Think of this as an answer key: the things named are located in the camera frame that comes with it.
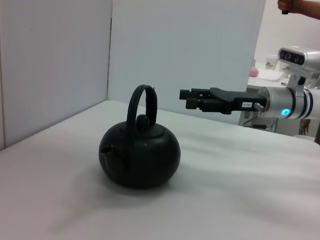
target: white wall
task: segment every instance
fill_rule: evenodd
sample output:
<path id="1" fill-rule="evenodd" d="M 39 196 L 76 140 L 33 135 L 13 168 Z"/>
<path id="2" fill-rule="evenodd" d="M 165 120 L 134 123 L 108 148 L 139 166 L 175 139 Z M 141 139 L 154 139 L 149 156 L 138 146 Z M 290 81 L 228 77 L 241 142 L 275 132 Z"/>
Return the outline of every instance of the white wall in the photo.
<path id="1" fill-rule="evenodd" d="M 160 109 L 238 124 L 239 112 L 186 110 L 179 90 L 245 91 L 264 6 L 265 0 L 115 0 L 109 99 L 129 102 L 138 85 L 149 84 Z"/>
<path id="2" fill-rule="evenodd" d="M 6 144 L 107 98 L 111 0 L 1 0 Z"/>
<path id="3" fill-rule="evenodd" d="M 1 58 L 0 58 L 0 151 L 5 148 L 5 136 L 4 136 L 4 123 L 3 123 L 3 108 L 2 108 L 2 71 L 1 71 Z"/>
<path id="4" fill-rule="evenodd" d="M 278 54 L 286 46 L 320 50 L 320 21 L 300 14 L 282 15 L 276 0 L 266 0 L 254 58 L 264 63 L 266 55 Z"/>

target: black teapot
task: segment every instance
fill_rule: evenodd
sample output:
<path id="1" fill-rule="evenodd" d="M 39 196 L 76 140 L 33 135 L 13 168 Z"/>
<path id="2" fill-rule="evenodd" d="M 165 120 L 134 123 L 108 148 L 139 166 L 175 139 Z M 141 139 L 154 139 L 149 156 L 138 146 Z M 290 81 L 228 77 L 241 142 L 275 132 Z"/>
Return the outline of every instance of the black teapot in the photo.
<path id="1" fill-rule="evenodd" d="M 142 93 L 146 93 L 146 113 L 137 118 Z M 129 103 L 127 119 L 111 127 L 99 146 L 103 171 L 114 182 L 135 189 L 166 183 L 180 163 L 180 146 L 175 135 L 156 123 L 157 94 L 149 85 L 140 85 Z"/>

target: white table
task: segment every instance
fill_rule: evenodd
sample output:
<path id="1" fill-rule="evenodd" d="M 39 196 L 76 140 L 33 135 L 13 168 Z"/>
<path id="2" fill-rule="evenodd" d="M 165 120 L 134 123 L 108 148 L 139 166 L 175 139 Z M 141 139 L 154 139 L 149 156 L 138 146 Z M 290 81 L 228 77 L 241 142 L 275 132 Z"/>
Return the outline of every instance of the white table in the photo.
<path id="1" fill-rule="evenodd" d="M 266 63 L 257 62 L 255 66 L 258 69 L 259 68 L 264 69 L 266 66 Z M 258 89 L 258 90 L 262 87 L 284 88 L 285 86 L 281 85 L 281 83 L 288 84 L 288 82 L 289 82 L 289 78 L 283 78 L 283 77 L 280 77 L 277 81 L 265 80 L 259 77 L 249 77 L 247 87 L 251 89 Z"/>
<path id="2" fill-rule="evenodd" d="M 0 152 L 1 240 L 319 239 L 314 142 L 159 111 L 179 169 L 161 188 L 129 190 L 98 161 L 127 107 L 103 102 Z"/>

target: finger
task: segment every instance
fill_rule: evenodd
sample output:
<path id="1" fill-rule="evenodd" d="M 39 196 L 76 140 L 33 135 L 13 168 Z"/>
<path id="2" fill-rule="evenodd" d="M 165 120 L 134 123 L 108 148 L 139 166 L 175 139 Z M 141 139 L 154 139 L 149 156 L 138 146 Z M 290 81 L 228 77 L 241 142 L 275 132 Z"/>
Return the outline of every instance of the finger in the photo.
<path id="1" fill-rule="evenodd" d="M 279 1 L 278 1 L 278 4 L 279 4 L 279 3 L 292 4 L 292 0 L 279 0 Z"/>
<path id="2" fill-rule="evenodd" d="M 292 9 L 293 5 L 291 3 L 285 3 L 285 2 L 278 2 L 278 8 L 279 9 L 286 9 L 286 10 L 290 10 Z"/>
<path id="3" fill-rule="evenodd" d="M 278 6 L 278 9 L 280 9 L 281 11 L 290 11 L 291 8 Z"/>
<path id="4" fill-rule="evenodd" d="M 290 9 L 293 7 L 293 5 L 291 3 L 279 2 L 278 7 Z"/>

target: black stripe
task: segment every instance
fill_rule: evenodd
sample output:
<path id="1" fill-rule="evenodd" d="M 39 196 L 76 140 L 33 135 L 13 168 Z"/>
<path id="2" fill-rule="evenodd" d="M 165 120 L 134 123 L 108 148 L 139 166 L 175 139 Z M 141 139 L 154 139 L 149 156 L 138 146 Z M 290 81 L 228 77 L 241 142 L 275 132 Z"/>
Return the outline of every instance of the black stripe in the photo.
<path id="1" fill-rule="evenodd" d="M 303 91 L 303 109 L 302 109 L 302 112 L 301 114 L 297 117 L 297 119 L 301 118 L 303 115 L 305 115 L 306 113 L 306 110 L 307 110 L 307 95 L 306 95 L 306 92 Z"/>
<path id="2" fill-rule="evenodd" d="M 291 115 L 294 113 L 295 108 L 296 108 L 296 96 L 295 96 L 295 93 L 291 88 L 288 88 L 288 89 L 289 89 L 289 91 L 291 93 L 291 96 L 292 96 L 292 107 L 291 107 L 291 112 L 289 113 L 288 116 L 285 117 L 285 119 L 290 118 Z"/>
<path id="3" fill-rule="evenodd" d="M 304 117 L 304 119 L 309 117 L 310 113 L 312 112 L 312 108 L 314 107 L 314 97 L 312 96 L 312 93 L 309 90 L 306 89 L 306 91 L 308 92 L 309 97 L 310 97 L 310 107 L 309 107 L 309 111 L 306 114 L 306 116 Z"/>

